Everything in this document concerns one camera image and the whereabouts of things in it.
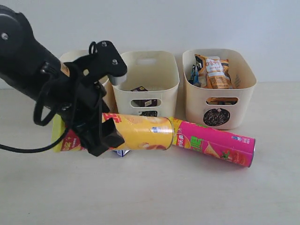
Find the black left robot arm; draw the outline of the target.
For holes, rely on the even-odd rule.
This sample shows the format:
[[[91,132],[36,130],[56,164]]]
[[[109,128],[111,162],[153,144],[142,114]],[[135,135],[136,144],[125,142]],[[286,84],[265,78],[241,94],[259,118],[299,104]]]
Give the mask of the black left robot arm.
[[[0,7],[0,77],[33,99],[33,120],[46,126],[59,115],[88,152],[99,156],[124,143],[104,102],[100,83],[107,76],[113,85],[126,80],[127,66],[110,41],[92,42],[89,53],[71,62],[61,62],[34,37],[32,27],[20,12]]]

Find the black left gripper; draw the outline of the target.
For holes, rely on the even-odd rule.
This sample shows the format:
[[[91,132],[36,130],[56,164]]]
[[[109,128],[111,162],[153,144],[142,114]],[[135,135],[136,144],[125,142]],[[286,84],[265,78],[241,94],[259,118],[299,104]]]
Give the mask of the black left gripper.
[[[61,106],[58,111],[65,128],[72,131],[81,146],[96,157],[124,143],[114,120],[102,121],[102,113],[109,112],[109,107],[103,100],[105,95],[106,90],[100,81],[88,86],[80,83],[73,90],[71,102]]]

